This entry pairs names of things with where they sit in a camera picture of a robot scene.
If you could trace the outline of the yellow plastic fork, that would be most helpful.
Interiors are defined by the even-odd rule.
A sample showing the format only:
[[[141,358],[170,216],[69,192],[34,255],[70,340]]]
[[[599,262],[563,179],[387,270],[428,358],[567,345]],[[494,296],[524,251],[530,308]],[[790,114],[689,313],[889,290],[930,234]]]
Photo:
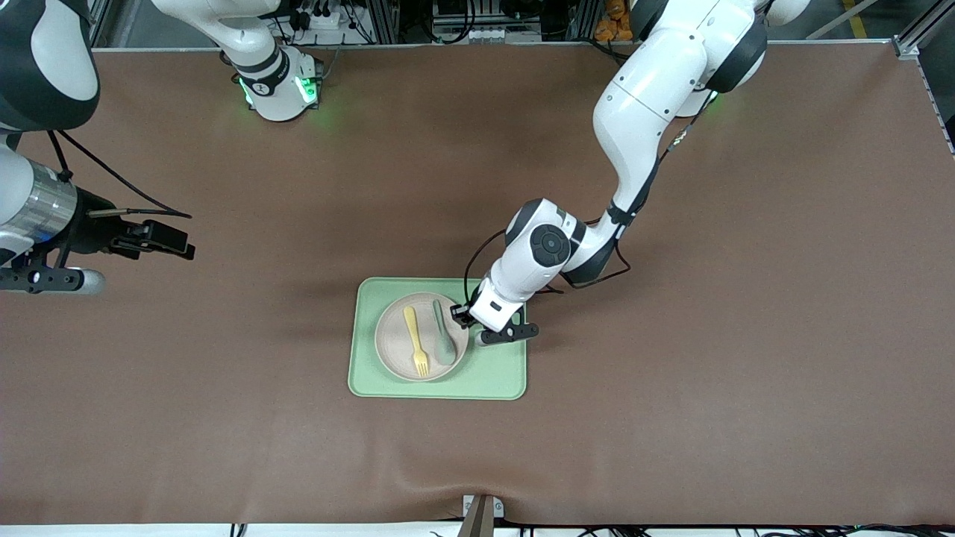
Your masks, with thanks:
[[[404,322],[409,333],[410,343],[413,347],[413,363],[415,363],[416,373],[420,378],[427,377],[430,373],[429,360],[421,345],[419,333],[419,321],[417,321],[416,310],[413,306],[406,306],[403,309]]]

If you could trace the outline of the beige round plate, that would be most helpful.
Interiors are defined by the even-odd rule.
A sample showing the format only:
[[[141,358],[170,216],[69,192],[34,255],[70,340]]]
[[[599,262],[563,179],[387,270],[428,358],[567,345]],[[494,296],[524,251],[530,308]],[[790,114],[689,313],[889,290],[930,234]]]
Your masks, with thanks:
[[[445,325],[456,343],[457,359],[451,366],[443,365],[436,360],[437,329],[432,307],[434,299],[440,299]],[[469,330],[457,326],[457,323],[451,319],[450,308],[453,305],[453,301],[444,295],[434,292],[417,292],[401,297],[386,307],[375,328],[375,349],[386,369],[400,380],[428,382],[446,377],[462,363],[464,354],[469,349],[471,334]],[[420,378],[416,373],[415,363],[413,363],[413,347],[403,316],[403,309],[406,306],[413,306],[416,310],[421,345],[428,356],[430,373],[424,378]]]

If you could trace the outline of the pale green plastic spoon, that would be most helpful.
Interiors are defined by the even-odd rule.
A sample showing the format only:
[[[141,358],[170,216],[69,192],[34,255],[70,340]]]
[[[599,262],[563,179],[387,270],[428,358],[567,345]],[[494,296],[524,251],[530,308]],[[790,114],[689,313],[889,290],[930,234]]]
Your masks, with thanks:
[[[457,359],[457,348],[453,337],[448,332],[445,325],[444,312],[440,299],[434,299],[432,302],[434,322],[436,322],[436,360],[447,366],[454,364]]]

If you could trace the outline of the light green rectangular tray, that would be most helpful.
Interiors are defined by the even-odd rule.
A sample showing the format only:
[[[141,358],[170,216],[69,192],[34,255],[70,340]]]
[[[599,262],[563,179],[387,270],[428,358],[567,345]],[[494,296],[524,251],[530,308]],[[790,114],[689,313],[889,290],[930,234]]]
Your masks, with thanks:
[[[518,400],[527,386],[524,342],[481,347],[469,330],[469,349],[446,377],[428,382],[400,380],[381,363],[375,349],[375,328],[386,307],[417,292],[434,292],[454,304],[463,299],[460,278],[370,277],[357,288],[354,335],[349,357],[348,387],[365,398],[416,400]]]

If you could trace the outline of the brown table mat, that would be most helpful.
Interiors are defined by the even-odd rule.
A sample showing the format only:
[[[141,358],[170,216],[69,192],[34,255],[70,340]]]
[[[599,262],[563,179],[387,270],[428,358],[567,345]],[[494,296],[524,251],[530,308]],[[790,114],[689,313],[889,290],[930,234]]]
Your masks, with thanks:
[[[515,401],[359,398],[358,286],[450,277],[616,174],[590,45],[345,50],[276,125],[214,51],[96,52],[74,137],[192,262],[0,293],[0,524],[955,524],[955,157],[887,44],[774,44],[669,154],[630,272],[536,297]]]

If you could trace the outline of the white power strip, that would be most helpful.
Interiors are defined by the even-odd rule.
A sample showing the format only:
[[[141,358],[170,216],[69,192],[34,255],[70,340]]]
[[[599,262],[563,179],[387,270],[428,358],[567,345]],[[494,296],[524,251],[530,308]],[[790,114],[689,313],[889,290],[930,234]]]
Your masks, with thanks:
[[[342,17],[340,4],[302,4],[296,13],[291,15],[289,23],[294,31],[332,31],[340,28]]]

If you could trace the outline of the pile of orange round items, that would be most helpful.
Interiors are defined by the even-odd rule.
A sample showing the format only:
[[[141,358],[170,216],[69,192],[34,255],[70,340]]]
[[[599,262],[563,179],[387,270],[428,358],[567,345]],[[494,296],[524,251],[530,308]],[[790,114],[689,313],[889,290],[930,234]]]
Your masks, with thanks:
[[[630,26],[630,0],[602,0],[603,11],[592,38],[598,42],[632,42],[634,34]]]

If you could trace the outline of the metal clamp bracket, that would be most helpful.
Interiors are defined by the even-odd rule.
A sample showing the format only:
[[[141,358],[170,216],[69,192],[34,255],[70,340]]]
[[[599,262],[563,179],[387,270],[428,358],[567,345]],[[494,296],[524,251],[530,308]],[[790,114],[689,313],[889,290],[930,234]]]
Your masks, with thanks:
[[[494,537],[495,522],[504,519],[504,502],[491,495],[463,497],[463,524],[457,537]]]

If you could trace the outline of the aluminium frame profile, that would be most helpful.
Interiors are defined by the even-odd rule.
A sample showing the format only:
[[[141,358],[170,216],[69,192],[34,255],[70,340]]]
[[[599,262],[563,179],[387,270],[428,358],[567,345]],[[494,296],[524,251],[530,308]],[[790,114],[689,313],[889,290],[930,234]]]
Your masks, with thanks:
[[[933,0],[926,11],[914,18],[898,35],[892,38],[895,54],[910,59],[920,54],[941,31],[946,20],[955,16],[955,0]]]

